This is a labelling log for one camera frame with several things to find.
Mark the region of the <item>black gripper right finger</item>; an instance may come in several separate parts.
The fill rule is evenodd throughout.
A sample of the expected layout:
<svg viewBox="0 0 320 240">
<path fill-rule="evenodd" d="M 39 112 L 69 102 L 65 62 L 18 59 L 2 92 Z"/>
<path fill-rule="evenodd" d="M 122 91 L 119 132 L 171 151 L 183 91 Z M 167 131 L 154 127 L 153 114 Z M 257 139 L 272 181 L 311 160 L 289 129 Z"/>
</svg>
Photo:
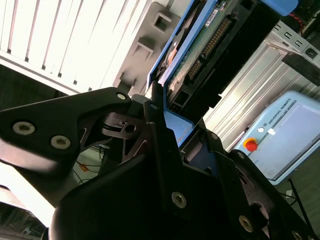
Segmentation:
<svg viewBox="0 0 320 240">
<path fill-rule="evenodd" d="M 211 167 L 215 159 L 227 164 L 232 163 L 230 173 L 223 171 L 224 178 L 235 177 L 241 184 L 241 190 L 251 212 L 249 227 L 261 230 L 268 240 L 316 240 L 307 217 L 301 218 L 267 180 L 249 157 L 242 151 L 233 149 L 226 152 L 220 138 L 199 122 L 183 143 L 184 159 L 196 168 Z"/>
</svg>

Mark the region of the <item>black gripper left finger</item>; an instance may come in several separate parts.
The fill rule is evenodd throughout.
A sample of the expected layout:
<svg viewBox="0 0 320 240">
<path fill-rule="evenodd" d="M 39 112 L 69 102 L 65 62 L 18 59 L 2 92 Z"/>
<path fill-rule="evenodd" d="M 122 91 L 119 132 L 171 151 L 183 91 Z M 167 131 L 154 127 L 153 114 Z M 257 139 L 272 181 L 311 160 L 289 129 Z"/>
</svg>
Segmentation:
<svg viewBox="0 0 320 240">
<path fill-rule="evenodd" d="M 184 167 L 165 123 L 161 85 L 141 101 L 108 87 L 0 113 L 1 160 L 43 177 L 65 177 L 81 152 L 109 140 L 117 141 L 118 161 L 103 174 L 138 157 L 153 160 L 163 210 L 187 210 Z"/>
</svg>

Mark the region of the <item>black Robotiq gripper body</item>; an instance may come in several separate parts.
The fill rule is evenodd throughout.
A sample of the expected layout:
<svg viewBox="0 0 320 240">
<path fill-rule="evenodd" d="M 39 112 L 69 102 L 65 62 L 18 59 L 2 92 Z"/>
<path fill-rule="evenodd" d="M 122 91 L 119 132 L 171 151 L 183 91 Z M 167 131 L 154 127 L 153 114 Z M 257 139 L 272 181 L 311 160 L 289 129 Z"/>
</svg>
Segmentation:
<svg viewBox="0 0 320 240">
<path fill-rule="evenodd" d="M 185 165 L 190 219 L 163 210 L 155 162 L 137 157 L 70 191 L 51 240 L 238 240 L 213 176 Z"/>
</svg>

